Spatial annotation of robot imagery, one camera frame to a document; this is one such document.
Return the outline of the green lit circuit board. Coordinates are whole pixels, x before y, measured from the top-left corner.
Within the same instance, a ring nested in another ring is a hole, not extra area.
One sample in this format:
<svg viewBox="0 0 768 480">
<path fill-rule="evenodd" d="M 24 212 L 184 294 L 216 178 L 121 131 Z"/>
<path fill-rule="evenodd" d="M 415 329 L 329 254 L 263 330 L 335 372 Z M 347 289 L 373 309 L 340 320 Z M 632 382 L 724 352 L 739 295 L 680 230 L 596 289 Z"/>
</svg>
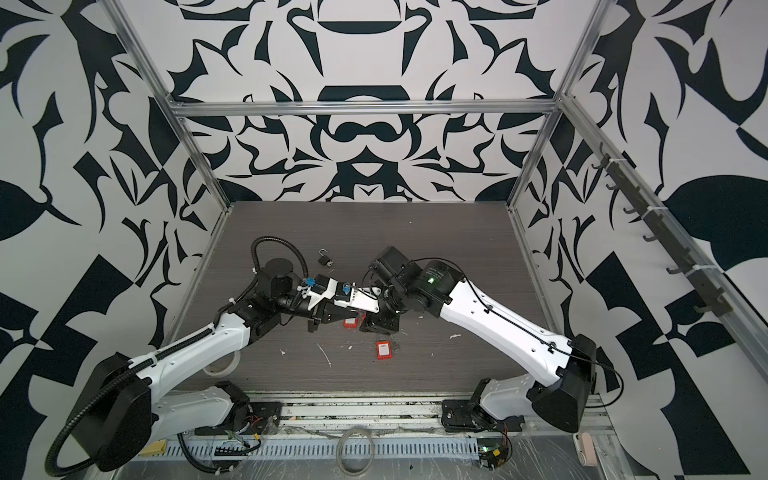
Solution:
<svg viewBox="0 0 768 480">
<path fill-rule="evenodd" d="M 481 468 L 496 470 L 511 458 L 513 448 L 505 436 L 485 437 L 478 440 L 478 462 Z"/>
</svg>

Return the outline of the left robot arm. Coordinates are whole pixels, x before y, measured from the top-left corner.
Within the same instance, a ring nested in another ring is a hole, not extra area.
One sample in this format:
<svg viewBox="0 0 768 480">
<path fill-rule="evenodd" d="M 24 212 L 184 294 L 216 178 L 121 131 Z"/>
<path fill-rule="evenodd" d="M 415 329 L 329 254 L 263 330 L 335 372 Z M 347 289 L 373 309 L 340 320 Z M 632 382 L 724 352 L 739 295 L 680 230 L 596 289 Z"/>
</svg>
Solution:
<svg viewBox="0 0 768 480">
<path fill-rule="evenodd" d="M 231 382 L 192 394 L 172 390 L 214 362 L 237 357 L 281 325 L 283 316 L 305 318 L 316 330 L 378 310 L 353 284 L 310 277 L 303 254 L 285 239 L 256 238 L 251 257 L 252 280 L 211 323 L 159 350 L 134 358 L 115 354 L 97 365 L 48 450 L 49 476 L 91 466 L 115 470 L 155 440 L 198 427 L 235 428 L 249 398 Z"/>
</svg>

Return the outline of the small black padlock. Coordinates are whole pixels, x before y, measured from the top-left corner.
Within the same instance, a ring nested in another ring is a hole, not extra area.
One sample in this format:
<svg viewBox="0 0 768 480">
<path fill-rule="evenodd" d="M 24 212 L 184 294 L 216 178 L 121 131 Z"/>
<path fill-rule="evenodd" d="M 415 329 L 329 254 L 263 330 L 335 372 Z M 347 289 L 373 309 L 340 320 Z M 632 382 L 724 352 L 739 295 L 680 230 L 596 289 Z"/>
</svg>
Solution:
<svg viewBox="0 0 768 480">
<path fill-rule="evenodd" d="M 323 265 L 324 267 L 331 268 L 334 266 L 334 260 L 330 257 L 329 251 L 327 249 L 321 248 L 318 250 L 318 263 Z"/>
</svg>

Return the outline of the clear tape roll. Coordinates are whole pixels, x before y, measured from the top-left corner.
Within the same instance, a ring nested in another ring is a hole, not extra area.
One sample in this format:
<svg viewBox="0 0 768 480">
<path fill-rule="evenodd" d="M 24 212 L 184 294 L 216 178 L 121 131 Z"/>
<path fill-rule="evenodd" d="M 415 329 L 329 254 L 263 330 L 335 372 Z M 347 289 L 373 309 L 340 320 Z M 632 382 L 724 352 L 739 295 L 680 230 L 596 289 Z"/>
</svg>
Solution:
<svg viewBox="0 0 768 480">
<path fill-rule="evenodd" d="M 239 366 L 241 361 L 241 352 L 235 351 L 231 355 L 230 361 L 227 363 L 226 366 L 222 366 L 221 368 L 216 368 L 213 364 L 205 366 L 202 371 L 209 377 L 212 378 L 224 378 L 232 374 L 237 367 Z"/>
</svg>

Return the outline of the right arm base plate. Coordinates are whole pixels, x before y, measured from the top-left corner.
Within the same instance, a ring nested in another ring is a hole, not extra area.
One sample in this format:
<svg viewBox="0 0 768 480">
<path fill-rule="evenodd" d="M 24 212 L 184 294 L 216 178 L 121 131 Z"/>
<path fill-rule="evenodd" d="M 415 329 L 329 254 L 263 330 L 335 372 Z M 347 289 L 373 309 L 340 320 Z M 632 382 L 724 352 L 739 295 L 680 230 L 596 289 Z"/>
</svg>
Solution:
<svg viewBox="0 0 768 480">
<path fill-rule="evenodd" d="M 485 431 L 521 432 L 524 416 L 496 420 L 470 400 L 443 400 L 440 424 L 449 433 Z"/>
</svg>

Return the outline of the yellow connector block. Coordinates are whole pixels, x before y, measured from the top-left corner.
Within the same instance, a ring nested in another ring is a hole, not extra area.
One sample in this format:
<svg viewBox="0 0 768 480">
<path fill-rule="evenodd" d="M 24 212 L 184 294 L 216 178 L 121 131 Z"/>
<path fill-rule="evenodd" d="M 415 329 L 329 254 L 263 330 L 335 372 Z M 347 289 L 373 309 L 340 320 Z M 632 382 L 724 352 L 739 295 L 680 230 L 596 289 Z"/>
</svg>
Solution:
<svg viewBox="0 0 768 480">
<path fill-rule="evenodd" d="M 141 450 L 139 453 L 139 456 L 140 457 L 162 456 L 165 454 L 167 450 L 167 446 L 168 446 L 168 442 L 165 439 L 158 440 L 156 442 L 150 443 L 143 450 Z"/>
</svg>

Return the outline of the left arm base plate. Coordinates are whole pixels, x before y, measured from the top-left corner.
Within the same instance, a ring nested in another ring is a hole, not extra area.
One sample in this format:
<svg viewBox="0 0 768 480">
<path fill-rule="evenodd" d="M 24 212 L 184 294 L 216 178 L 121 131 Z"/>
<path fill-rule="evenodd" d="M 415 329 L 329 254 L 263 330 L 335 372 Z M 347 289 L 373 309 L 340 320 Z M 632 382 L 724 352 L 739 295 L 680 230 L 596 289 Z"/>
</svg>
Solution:
<svg viewBox="0 0 768 480">
<path fill-rule="evenodd" d="M 279 426 L 282 407 L 281 402 L 236 404 L 221 424 L 196 428 L 194 434 L 216 436 L 230 433 L 238 435 L 268 433 Z"/>
</svg>

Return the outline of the pink small device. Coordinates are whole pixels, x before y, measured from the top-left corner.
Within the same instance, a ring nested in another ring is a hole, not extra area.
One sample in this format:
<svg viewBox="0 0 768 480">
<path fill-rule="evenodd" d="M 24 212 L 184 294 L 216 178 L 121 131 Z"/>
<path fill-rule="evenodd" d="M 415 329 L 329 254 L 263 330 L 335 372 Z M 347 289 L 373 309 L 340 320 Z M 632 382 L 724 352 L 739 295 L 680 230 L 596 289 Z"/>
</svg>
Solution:
<svg viewBox="0 0 768 480">
<path fill-rule="evenodd" d="M 579 463 L 584 467 L 596 467 L 598 458 L 593 436 L 589 433 L 576 433 L 572 438 Z"/>
</svg>

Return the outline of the black hook rail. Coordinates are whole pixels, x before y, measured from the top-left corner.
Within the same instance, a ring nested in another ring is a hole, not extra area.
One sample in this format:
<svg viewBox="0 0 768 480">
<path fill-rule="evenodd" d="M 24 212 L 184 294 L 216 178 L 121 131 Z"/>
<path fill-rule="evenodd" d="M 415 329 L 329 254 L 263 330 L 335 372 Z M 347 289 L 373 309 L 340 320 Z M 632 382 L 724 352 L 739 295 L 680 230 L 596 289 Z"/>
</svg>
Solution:
<svg viewBox="0 0 768 480">
<path fill-rule="evenodd" d="M 723 282 L 718 279 L 718 267 L 704 258 L 690 235 L 636 173 L 630 161 L 611 156 L 603 146 L 599 147 L 599 155 L 600 160 L 594 167 L 605 171 L 612 180 L 608 189 L 623 194 L 630 204 L 624 212 L 639 218 L 650 231 L 643 239 L 659 243 L 672 260 L 667 273 L 684 276 L 701 298 L 694 310 L 717 317 L 731 313 L 733 306 L 726 297 Z"/>
</svg>

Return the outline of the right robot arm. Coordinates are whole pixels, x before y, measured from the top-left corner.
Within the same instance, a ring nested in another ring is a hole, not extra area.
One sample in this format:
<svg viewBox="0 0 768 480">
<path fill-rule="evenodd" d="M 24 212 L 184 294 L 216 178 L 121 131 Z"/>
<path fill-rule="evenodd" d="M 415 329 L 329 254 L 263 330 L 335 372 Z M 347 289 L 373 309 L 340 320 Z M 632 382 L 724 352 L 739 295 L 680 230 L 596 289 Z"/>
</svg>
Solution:
<svg viewBox="0 0 768 480">
<path fill-rule="evenodd" d="M 445 429 L 496 430 L 510 417 L 536 415 L 558 430 L 580 431 L 596 371 L 611 369 L 598 361 L 593 340 L 583 334 L 568 338 L 530 322 L 482 292 L 447 259 L 411 260 L 389 246 L 369 270 L 380 288 L 379 310 L 367 319 L 374 329 L 394 329 L 405 312 L 428 313 L 473 333 L 525 371 L 481 380 L 468 401 L 449 408 Z"/>
</svg>

